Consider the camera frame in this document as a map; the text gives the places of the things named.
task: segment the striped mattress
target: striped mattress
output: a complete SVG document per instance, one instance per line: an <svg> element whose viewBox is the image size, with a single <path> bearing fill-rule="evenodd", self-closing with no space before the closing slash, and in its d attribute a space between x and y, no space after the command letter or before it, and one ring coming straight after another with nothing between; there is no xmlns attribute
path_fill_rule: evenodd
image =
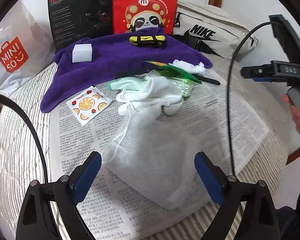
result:
<svg viewBox="0 0 300 240"><path fill-rule="evenodd" d="M227 78L229 60L206 55L214 70ZM50 163L54 158L49 152L50 114L40 111L40 102L52 83L57 69L55 63L19 88L10 98L29 116L38 133L51 180ZM234 66L232 90L244 97L257 111L270 129L238 178L244 182L267 182L271 194L281 178L281 170L288 157L289 116L266 88L257 82L240 76L240 66ZM43 169L34 139L20 117L7 107L0 115L0 227L7 240L15 239L18 215L29 183L33 179L43 181ZM218 211L218 205L208 203L188 218L147 239L151 240L198 240L209 227ZM227 239L233 239L240 223L238 213Z"/></svg>

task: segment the newspaper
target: newspaper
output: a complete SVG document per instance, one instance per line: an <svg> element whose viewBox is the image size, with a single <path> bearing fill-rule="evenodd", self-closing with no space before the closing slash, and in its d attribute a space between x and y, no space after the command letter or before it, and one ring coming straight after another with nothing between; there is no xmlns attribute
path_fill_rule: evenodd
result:
<svg viewBox="0 0 300 240"><path fill-rule="evenodd" d="M210 160L230 174L226 124L226 81L213 70L206 77L221 85L196 85L180 111L159 120L187 130L202 142ZM115 98L106 83L98 85L108 97ZM120 125L115 100L100 115L82 127L61 103L51 112L50 156L52 180L69 175L92 151L100 152ZM236 173L244 168L268 133L268 128L254 109L242 98L231 94L231 119ZM204 206L210 197L197 175L186 204L166 210L122 182L105 166L101 167L86 199L77 208L88 228L99 239L138 239L166 229Z"/></svg>

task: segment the red paper bag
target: red paper bag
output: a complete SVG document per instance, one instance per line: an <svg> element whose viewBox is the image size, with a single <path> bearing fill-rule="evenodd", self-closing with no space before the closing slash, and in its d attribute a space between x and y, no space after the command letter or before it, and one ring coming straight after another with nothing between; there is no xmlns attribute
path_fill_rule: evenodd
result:
<svg viewBox="0 0 300 240"><path fill-rule="evenodd" d="M114 33L160 27L171 34L177 0L114 0Z"/></svg>
<svg viewBox="0 0 300 240"><path fill-rule="evenodd" d="M29 56L18 37L1 46L0 62L9 73L15 72L28 60Z"/></svg>

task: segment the purple cloth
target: purple cloth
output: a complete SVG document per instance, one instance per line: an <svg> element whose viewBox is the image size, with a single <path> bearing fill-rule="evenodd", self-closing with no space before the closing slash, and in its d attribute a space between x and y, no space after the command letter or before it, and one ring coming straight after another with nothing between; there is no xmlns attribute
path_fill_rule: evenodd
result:
<svg viewBox="0 0 300 240"><path fill-rule="evenodd" d="M85 38L61 49L53 58L58 64L53 82L41 102L43 113L51 112L63 100L91 85L114 80L118 73L154 69L155 66L142 62L153 60L172 63L175 59L193 65L204 63L211 68L212 63L200 52L166 35L165 49L137 47L129 42L131 36L164 35L161 28L147 28L134 33L104 36L96 39ZM92 62L72 63L72 51L76 44L92 44Z"/></svg>

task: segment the white cube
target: white cube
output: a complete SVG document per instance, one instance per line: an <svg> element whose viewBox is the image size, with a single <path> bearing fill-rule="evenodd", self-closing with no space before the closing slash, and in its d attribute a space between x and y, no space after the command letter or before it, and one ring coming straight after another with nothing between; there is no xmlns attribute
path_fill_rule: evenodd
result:
<svg viewBox="0 0 300 240"><path fill-rule="evenodd" d="M92 61L92 45L77 44L72 51L72 63Z"/></svg>

